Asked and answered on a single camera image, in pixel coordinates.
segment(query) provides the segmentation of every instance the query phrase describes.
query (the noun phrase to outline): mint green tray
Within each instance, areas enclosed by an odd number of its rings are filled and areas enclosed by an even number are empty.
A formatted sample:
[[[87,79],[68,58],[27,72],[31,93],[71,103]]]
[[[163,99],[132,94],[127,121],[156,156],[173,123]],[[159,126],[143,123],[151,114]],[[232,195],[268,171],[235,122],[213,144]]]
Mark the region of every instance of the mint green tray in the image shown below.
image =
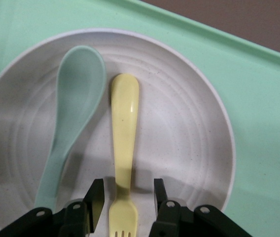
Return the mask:
[[[236,140],[225,214],[255,237],[280,237],[280,53],[138,0],[0,0],[0,72],[43,39],[89,27],[155,38],[208,77]]]

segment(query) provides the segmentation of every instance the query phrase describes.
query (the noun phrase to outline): brown surface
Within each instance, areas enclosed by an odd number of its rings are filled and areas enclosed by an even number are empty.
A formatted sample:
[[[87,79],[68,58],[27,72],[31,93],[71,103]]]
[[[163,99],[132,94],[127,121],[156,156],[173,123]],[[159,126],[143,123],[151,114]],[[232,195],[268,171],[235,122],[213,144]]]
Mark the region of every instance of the brown surface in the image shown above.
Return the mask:
[[[280,52],[280,0],[143,0]]]

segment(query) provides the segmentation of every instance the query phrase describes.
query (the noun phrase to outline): speckled plate surface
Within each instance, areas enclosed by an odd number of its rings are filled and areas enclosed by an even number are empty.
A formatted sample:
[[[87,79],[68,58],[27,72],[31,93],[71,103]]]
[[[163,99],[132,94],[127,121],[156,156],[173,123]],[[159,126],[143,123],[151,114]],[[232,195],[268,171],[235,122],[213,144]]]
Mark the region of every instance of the speckled plate surface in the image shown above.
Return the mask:
[[[96,48],[108,85],[91,122],[66,164],[58,207],[82,198],[96,178],[105,180],[105,206],[97,232],[108,235],[114,199],[114,157],[109,84],[131,73],[140,84],[132,177],[138,235],[155,220],[153,179],[170,198],[194,208],[224,209],[235,173],[235,144],[226,110],[206,77],[179,53],[146,36],[116,29],[84,29],[50,38],[15,59],[0,74],[0,228],[34,207],[53,135],[55,80],[64,54],[76,45]]]

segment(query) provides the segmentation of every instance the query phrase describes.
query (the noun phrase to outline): utensil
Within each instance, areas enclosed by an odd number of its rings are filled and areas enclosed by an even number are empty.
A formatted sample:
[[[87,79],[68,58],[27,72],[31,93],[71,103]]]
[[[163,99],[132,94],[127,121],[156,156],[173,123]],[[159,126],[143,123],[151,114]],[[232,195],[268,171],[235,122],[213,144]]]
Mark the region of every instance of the utensil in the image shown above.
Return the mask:
[[[111,86],[116,198],[109,209],[109,236],[136,237],[138,211],[130,196],[132,160],[139,103],[139,85],[130,74],[115,77]]]
[[[58,186],[68,154],[94,114],[105,84],[105,63],[95,49],[77,46],[65,54],[57,75],[55,133],[35,206],[55,209]]]

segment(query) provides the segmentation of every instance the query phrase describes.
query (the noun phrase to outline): spoon bowl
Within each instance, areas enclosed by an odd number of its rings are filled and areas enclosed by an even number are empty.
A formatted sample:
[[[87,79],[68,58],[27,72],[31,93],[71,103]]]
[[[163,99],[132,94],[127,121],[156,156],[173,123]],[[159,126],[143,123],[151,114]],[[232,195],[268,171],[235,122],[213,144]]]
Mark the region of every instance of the spoon bowl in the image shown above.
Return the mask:
[[[57,75],[57,116],[35,206],[55,209],[58,187],[68,154],[93,116],[106,84],[105,63],[88,46],[76,46],[63,57]]]

